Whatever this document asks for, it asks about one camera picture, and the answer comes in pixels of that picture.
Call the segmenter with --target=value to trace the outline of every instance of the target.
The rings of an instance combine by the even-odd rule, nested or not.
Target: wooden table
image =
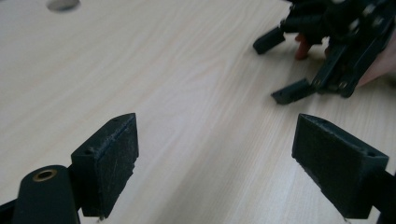
[[[345,223],[291,157],[299,113],[356,135],[396,170],[392,77],[347,100],[270,97],[324,60],[317,47],[296,62],[292,35],[264,56],[252,49],[287,16],[286,2],[84,0],[64,13],[46,4],[0,1],[0,203],[131,112],[140,158],[105,223]]]

